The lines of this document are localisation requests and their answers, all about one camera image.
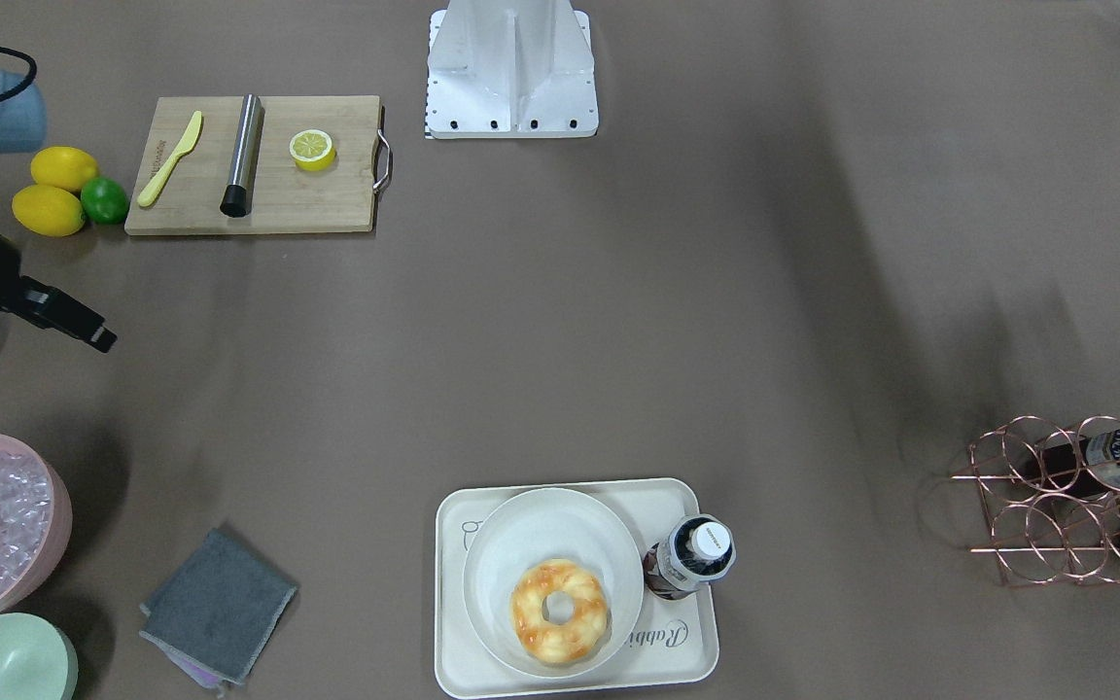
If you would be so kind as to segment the white round plate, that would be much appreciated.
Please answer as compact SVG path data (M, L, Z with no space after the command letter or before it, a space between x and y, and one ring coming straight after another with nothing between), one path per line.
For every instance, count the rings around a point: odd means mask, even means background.
M552 558L591 572L610 606L603 638L568 665L536 660L511 629L511 590L529 566ZM626 522L600 500L563 487L529 489L480 523L464 561L463 592L475 636L502 665L543 681L581 678L609 664L640 623L645 597L640 545Z

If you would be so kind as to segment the glazed donut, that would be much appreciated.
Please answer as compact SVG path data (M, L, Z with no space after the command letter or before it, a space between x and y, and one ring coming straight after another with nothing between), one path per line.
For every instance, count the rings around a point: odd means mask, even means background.
M564 558L529 568L508 598L512 632L543 665L586 659L608 632L610 609L598 577Z

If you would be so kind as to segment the brown sauce bottle on tray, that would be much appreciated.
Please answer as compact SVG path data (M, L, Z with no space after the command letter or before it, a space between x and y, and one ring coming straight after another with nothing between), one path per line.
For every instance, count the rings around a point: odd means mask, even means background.
M642 558L648 592L680 601L727 576L737 558L732 531L708 514L681 519Z

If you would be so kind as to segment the cream rectangular tray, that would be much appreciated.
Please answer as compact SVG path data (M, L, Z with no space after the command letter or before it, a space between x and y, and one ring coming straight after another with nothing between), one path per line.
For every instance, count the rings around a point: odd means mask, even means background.
M640 545L653 545L699 504L683 480L655 477L545 484L572 488L599 500L625 519ZM480 645L464 603L461 575L468 545L494 507L534 486L454 491L435 517L433 670L438 685L457 699L560 694L636 685L694 683L710 675L719 660L718 625L710 588L684 601L662 601L646 592L640 620L609 661L586 676L536 681L510 670Z

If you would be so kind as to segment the yellow lemon lower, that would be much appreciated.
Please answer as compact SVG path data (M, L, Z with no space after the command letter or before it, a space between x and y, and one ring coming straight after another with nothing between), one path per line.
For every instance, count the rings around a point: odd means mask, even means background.
M80 198L50 185L30 185L12 199L15 218L43 236L68 236L84 227L88 218Z

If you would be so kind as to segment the yellow lemon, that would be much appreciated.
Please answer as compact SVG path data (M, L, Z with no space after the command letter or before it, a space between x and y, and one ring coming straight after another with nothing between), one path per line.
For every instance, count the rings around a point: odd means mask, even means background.
M50 185L30 185L12 199L15 218L43 236L68 236L84 227L88 218L80 198Z
M75 194L101 176L97 160L81 148L71 146L50 146L37 151L28 164L28 171L36 185Z

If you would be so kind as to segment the green lime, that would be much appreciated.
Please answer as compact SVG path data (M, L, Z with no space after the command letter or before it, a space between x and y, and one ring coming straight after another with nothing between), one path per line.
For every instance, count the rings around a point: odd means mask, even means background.
M121 225L130 209L123 187L106 177L88 179L80 190L80 202L94 225Z

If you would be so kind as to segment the yellow lemon upper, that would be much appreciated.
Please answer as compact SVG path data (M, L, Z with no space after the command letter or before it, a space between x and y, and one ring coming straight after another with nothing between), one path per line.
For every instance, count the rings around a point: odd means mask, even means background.
M28 164L28 171L36 185L75 194L101 176L97 160L81 148L71 146L50 146L37 151Z

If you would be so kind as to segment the yellow plastic knife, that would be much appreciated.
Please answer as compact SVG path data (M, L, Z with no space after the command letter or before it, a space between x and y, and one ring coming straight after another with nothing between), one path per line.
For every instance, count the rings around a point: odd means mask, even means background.
M196 143L198 143L200 138L200 129L203 129L204 115L200 111L192 112L190 122L184 128L181 138L175 142L172 151L167 156L164 162L159 166L157 172L153 174L150 181L139 192L137 195L136 203L138 207L150 208L159 199L161 192L164 192L165 186L170 177L172 177L172 171L179 160L183 157L192 153L195 150Z

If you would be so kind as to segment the bamboo cutting board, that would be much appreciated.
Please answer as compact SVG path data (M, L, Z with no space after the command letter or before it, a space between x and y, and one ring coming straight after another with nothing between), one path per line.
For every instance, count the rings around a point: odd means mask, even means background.
M262 129L244 217L221 211L239 138L241 96L159 97L148 132L133 193L142 188L170 155L192 114L203 115L192 153L175 164L150 207L130 204L124 223L134 236L212 236L276 234L361 234L376 222L379 192L386 181L377 165L390 162L390 147L379 138L383 103L377 94L262 96ZM293 164L293 134L320 129L333 139L336 158L323 171Z

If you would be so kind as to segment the bottle in rack rear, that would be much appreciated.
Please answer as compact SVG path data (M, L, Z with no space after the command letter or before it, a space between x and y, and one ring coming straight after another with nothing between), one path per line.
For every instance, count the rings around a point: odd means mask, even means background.
M1120 491L1120 429L1054 444L1021 458L1014 472L1024 482L1075 498Z

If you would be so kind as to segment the half lemon slice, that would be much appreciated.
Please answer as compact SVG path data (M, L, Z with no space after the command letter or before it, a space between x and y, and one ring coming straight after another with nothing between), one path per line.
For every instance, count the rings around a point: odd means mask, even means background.
M288 147L299 171L319 172L332 167L337 157L336 142L321 129L295 133Z

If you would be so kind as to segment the grey folded cloth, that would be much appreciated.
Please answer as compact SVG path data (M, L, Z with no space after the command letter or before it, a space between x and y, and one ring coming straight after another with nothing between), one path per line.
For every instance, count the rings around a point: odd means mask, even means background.
M223 697L244 685L298 586L240 538L209 529L141 604L139 637L192 681Z

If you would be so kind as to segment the green mint bowl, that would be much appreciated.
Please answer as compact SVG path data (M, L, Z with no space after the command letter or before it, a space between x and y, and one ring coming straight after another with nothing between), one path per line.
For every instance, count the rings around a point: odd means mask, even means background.
M71 699L80 656L62 629L32 614L0 614L0 699Z

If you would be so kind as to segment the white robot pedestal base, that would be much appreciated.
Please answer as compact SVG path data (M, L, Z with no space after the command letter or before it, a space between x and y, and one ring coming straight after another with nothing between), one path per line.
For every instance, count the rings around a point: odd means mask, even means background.
M599 131L591 21L569 1L450 1L428 27L427 138Z

